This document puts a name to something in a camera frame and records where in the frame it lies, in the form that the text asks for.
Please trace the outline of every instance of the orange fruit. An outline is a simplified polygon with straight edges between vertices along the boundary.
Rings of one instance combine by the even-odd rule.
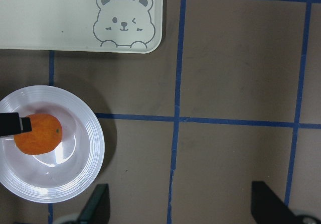
[[[32,131],[14,135],[16,146],[28,155],[53,151],[62,139],[62,127],[58,119],[48,114],[26,117],[30,118]]]

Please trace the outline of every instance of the plate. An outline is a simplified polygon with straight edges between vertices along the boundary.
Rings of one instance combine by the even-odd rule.
[[[104,158],[104,136],[80,98],[57,87],[29,86],[0,101],[0,113],[11,112],[51,114],[60,121],[63,138],[42,155],[24,154],[13,136],[0,138],[0,182],[8,190],[30,201],[55,203],[77,196],[94,181]]]
[[[2,0],[0,48],[148,53],[163,0]]]

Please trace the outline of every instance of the bear mouth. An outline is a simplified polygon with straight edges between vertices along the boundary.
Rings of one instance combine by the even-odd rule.
[[[127,32],[129,29],[127,28],[127,29],[125,29],[125,27],[122,29],[122,28],[120,28],[120,30],[122,31],[122,32]]]

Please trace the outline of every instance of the cartoon bear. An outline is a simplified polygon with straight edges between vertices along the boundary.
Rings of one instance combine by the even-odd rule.
[[[149,13],[153,0],[96,0],[96,3],[100,10],[93,32],[100,46],[112,42],[116,47],[143,44],[147,48],[155,36]]]

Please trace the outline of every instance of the white cutting board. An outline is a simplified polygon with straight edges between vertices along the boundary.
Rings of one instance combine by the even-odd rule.
[[[0,0],[0,48],[148,53],[163,0]]]

